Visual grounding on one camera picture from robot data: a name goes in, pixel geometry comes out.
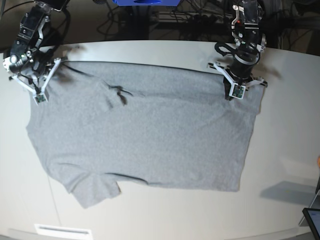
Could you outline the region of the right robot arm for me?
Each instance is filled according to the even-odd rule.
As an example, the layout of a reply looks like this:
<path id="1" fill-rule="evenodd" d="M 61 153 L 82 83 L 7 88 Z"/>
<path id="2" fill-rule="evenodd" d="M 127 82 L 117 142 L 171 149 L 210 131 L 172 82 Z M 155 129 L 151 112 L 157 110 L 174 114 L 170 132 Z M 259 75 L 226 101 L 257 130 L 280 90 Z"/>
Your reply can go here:
<path id="1" fill-rule="evenodd" d="M 3 67 L 9 73 L 9 79 L 28 90 L 37 105 L 49 101 L 47 86 L 60 64 L 68 60 L 66 56 L 54 58 L 70 27 L 68 3 L 67 0 L 36 0 L 35 6 L 22 18 L 16 40 L 3 54 Z M 65 15 L 65 29 L 52 48 L 42 51 L 43 44 L 54 35 L 51 28 L 53 11 Z"/>

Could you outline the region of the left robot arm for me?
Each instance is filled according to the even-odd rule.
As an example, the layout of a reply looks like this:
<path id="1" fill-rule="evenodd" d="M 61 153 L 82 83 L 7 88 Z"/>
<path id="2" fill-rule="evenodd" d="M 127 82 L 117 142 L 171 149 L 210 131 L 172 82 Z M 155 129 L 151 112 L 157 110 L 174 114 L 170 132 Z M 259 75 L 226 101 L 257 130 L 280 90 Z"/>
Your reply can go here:
<path id="1" fill-rule="evenodd" d="M 266 35 L 260 33 L 259 21 L 264 11 L 257 0 L 242 0 L 234 4 L 232 9 L 235 17 L 230 23 L 231 35 L 236 47 L 218 42 L 214 49 L 217 53 L 232 57 L 231 65 L 221 65 L 220 62 L 208 63 L 208 67 L 223 75 L 225 99 L 242 100 L 246 91 L 255 86 L 267 87 L 263 77 L 253 77 L 253 68 L 260 62 L 261 54 L 267 44 Z"/>

